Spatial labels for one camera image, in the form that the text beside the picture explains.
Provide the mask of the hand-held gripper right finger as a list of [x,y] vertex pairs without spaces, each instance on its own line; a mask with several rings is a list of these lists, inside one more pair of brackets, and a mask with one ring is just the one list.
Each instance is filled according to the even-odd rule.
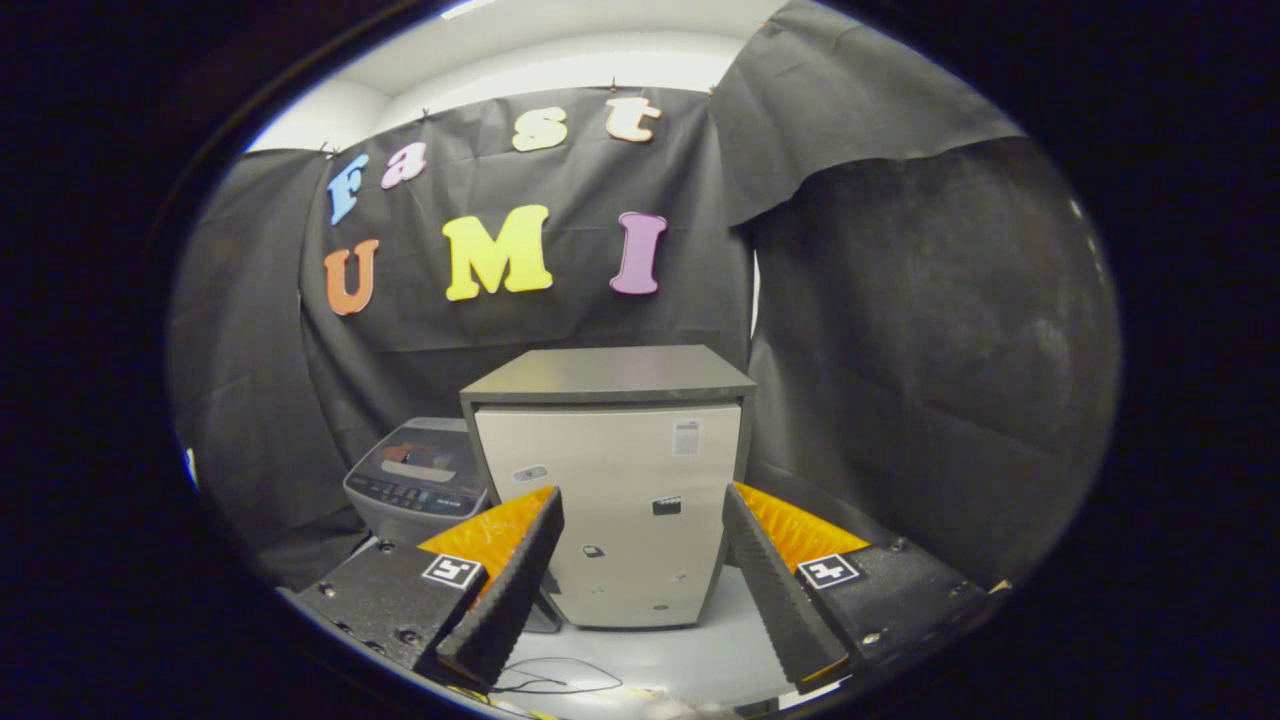
[[861,514],[844,527],[740,482],[726,488],[722,519],[800,692],[882,685],[975,630],[1011,589],[980,584]]

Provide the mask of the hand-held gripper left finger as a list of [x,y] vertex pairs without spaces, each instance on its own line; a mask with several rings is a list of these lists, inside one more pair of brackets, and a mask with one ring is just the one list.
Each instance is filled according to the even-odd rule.
[[524,632],[564,529],[541,487],[417,544],[385,541],[294,597],[378,657],[445,685],[489,691]]

